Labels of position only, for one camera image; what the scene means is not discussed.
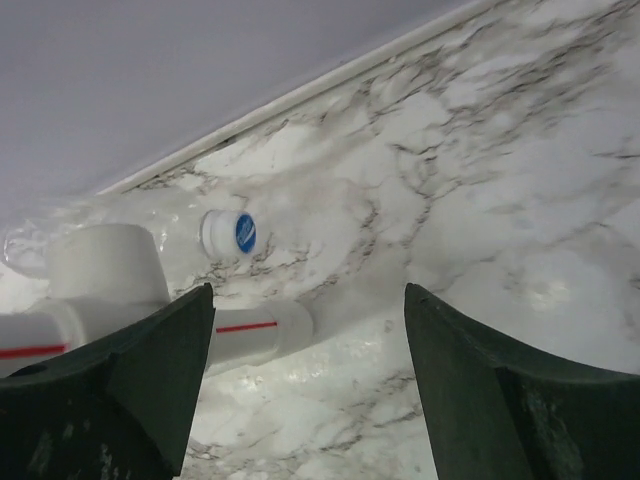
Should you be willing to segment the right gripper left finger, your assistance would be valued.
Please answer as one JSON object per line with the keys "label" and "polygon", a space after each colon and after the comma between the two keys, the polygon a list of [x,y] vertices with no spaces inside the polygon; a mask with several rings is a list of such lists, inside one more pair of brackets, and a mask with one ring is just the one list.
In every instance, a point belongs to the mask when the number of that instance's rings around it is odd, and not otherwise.
{"label": "right gripper left finger", "polygon": [[180,475],[208,356],[210,284],[1,381],[4,479]]}

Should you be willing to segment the blue Pocari Sweat cap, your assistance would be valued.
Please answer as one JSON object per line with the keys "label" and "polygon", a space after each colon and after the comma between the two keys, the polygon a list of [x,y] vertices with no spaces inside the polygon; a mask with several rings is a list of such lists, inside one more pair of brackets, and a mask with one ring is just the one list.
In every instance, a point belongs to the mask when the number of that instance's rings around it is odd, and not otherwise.
{"label": "blue Pocari Sweat cap", "polygon": [[201,222],[202,247],[211,259],[235,259],[253,253],[257,228],[244,211],[209,210]]}

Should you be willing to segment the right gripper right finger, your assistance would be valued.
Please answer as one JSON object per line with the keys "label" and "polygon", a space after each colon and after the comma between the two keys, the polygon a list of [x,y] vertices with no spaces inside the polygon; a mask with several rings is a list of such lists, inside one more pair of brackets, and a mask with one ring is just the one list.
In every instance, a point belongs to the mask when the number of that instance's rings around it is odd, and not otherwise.
{"label": "right gripper right finger", "polygon": [[539,350],[405,289],[409,349],[442,479],[635,479],[639,378]]}

